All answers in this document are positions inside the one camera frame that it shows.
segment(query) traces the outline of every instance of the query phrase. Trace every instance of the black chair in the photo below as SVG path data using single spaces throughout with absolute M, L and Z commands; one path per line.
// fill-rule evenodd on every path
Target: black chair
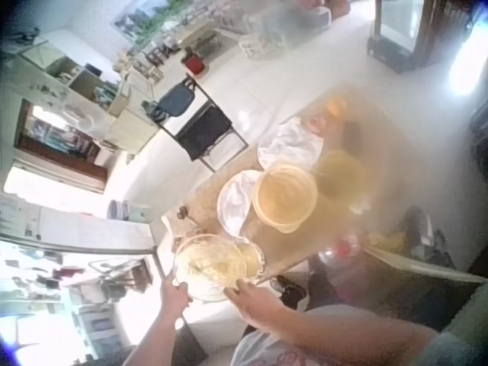
M 172 134 L 165 128 L 165 122 L 170 117 L 179 117 L 186 112 L 194 101 L 196 89 L 205 95 L 207 101 L 175 135 Z M 228 161 L 249 147 L 249 144 L 234 129 L 232 121 L 189 74 L 182 82 L 168 91 L 156 106 L 150 107 L 150 104 L 145 102 L 143 107 L 149 118 L 186 150 L 191 161 L 199 159 L 212 172 L 215 172 L 215 169 L 204 160 L 204 157 L 208 156 L 210 151 L 226 136 L 234 133 L 244 144 Z

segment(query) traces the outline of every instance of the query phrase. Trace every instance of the white tile floor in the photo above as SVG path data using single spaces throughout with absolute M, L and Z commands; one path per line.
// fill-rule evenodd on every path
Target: white tile floor
M 372 14 L 371 3 L 353 3 L 348 16 L 276 59 L 246 59 L 234 47 L 210 64 L 201 84 L 250 143 L 328 88 L 342 81 L 358 86 L 418 150 L 427 183 L 414 203 L 432 215 L 446 235 L 454 263 L 467 269 L 487 233 L 483 218 L 488 190 L 470 160 L 467 132 L 479 93 L 467 97 L 452 93 L 448 61 L 397 75 L 367 56 Z M 179 62 L 165 67 L 157 96 L 183 77 Z M 128 166 L 117 164 L 106 195 L 148 205 L 160 217 L 209 176 L 202 164 L 190 162 L 184 150 L 161 132 Z M 242 329 L 235 312 L 220 307 L 225 306 L 216 305 L 199 319 L 188 314 L 208 352 L 237 342 Z

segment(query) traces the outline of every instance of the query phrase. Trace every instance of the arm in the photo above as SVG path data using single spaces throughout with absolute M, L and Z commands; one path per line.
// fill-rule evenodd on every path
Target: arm
M 188 286 L 172 284 L 172 274 L 162 282 L 162 306 L 148 333 L 124 366 L 170 366 L 175 346 L 175 323 L 188 306 Z
M 238 281 L 226 295 L 254 327 L 302 348 L 345 363 L 409 364 L 435 331 L 379 316 L 312 315 L 285 307 L 264 288 Z

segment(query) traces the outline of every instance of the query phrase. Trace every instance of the white plastic bag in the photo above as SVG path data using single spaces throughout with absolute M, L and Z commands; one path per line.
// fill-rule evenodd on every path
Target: white plastic bag
M 264 169 L 286 160 L 311 168 L 322 151 L 323 139 L 306 130 L 295 117 L 266 135 L 258 144 L 258 160 Z
M 232 236 L 239 236 L 252 204 L 252 189 L 261 172 L 244 170 L 223 186 L 217 200 L 220 225 Z

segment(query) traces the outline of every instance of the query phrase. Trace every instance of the hand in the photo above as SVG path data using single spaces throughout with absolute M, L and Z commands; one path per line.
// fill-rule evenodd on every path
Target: hand
M 173 272 L 163 281 L 161 286 L 161 314 L 164 319 L 176 322 L 181 317 L 183 310 L 189 306 L 191 298 L 188 296 L 188 284 L 182 282 L 175 286 L 173 282 Z
M 237 280 L 237 291 L 227 287 L 224 293 L 251 326 L 270 332 L 276 322 L 283 319 L 289 309 L 270 290 Z

